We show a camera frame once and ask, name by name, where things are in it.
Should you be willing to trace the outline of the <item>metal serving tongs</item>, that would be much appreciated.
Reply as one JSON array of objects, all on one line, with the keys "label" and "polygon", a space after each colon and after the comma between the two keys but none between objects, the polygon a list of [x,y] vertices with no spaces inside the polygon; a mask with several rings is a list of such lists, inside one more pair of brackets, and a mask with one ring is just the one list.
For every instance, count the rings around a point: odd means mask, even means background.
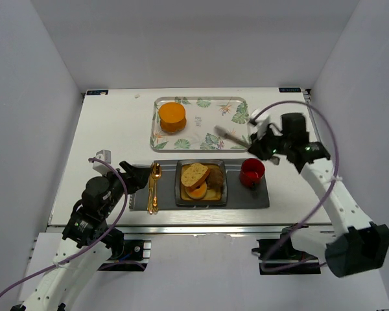
[{"label": "metal serving tongs", "polygon": [[[214,130],[215,130],[215,133],[218,136],[222,137],[223,139],[230,140],[237,145],[245,147],[246,149],[249,149],[249,147],[251,147],[250,143],[242,141],[241,139],[232,135],[229,131],[227,131],[225,128],[223,128],[221,126],[215,126]],[[269,162],[273,163],[274,165],[279,165],[280,158],[278,158],[277,156],[272,156],[272,157],[270,157]]]}]

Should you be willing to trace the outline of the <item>bread slice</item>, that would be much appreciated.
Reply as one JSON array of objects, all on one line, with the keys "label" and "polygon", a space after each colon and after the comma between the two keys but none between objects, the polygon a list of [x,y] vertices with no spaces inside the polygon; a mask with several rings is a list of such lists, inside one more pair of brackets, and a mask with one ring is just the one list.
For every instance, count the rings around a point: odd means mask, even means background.
[{"label": "bread slice", "polygon": [[210,173],[210,169],[201,163],[185,165],[184,168],[180,180],[183,186],[189,188],[201,185]]}]

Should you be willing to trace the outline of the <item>glazed bagel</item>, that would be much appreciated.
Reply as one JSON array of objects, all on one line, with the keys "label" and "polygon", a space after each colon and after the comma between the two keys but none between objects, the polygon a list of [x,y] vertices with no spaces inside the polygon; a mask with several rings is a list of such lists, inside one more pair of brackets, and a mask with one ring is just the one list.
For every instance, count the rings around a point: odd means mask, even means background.
[{"label": "glazed bagel", "polygon": [[192,189],[189,187],[185,187],[185,191],[188,195],[193,200],[201,200],[204,198],[207,194],[207,183],[204,181],[202,184],[197,186],[196,188]]}]

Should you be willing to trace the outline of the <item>brown croissant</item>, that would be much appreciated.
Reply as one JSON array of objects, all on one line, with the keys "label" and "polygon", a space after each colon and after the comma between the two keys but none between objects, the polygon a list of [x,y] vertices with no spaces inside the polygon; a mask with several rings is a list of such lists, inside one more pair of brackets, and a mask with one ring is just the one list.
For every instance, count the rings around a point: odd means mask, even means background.
[{"label": "brown croissant", "polygon": [[206,178],[208,189],[219,190],[224,184],[224,176],[219,168],[212,168],[208,177]]}]

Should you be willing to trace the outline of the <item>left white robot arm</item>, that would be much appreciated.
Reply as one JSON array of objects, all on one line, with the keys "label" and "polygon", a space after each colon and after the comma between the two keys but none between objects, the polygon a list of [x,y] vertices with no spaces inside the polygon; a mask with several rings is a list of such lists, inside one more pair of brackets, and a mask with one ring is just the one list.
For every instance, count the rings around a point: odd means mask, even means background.
[{"label": "left white robot arm", "polygon": [[150,167],[132,166],[126,161],[118,169],[93,158],[99,175],[89,179],[75,203],[51,268],[32,294],[13,310],[70,310],[85,285],[99,270],[136,265],[140,271],[144,240],[126,240],[124,233],[106,219],[120,200],[145,188]]}]

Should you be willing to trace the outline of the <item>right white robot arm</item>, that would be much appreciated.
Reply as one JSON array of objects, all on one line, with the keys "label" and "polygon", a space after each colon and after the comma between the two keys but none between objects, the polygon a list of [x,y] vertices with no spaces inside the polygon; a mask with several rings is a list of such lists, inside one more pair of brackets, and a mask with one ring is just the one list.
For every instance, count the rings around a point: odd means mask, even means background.
[{"label": "right white robot arm", "polygon": [[389,228],[375,224],[359,207],[337,176],[330,153],[321,142],[309,139],[305,116],[283,114],[278,134],[268,116],[256,115],[250,124],[256,131],[249,153],[274,162],[285,156],[311,186],[334,229],[328,236],[313,231],[304,220],[285,228],[280,241],[287,253],[302,251],[316,257],[337,277],[381,268],[389,248]]}]

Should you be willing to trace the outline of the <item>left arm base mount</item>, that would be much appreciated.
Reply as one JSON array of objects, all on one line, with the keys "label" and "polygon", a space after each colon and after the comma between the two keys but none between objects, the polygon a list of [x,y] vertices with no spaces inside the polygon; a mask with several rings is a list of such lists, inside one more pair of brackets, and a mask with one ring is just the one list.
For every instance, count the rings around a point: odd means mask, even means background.
[{"label": "left arm base mount", "polygon": [[99,271],[144,272],[147,268],[152,241],[143,235],[125,235],[123,246],[103,263]]}]

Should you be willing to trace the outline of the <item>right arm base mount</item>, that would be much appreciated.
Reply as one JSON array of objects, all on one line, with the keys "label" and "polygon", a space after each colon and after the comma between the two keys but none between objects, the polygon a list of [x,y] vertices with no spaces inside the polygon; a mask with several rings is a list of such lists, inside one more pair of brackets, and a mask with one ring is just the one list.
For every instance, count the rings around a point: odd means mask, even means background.
[{"label": "right arm base mount", "polygon": [[256,232],[257,245],[251,253],[258,258],[260,275],[318,275],[325,262],[304,251],[292,247],[290,238],[279,246],[274,253],[263,263],[266,253],[278,240],[289,233],[295,224],[288,227],[276,227],[275,229],[264,228]]}]

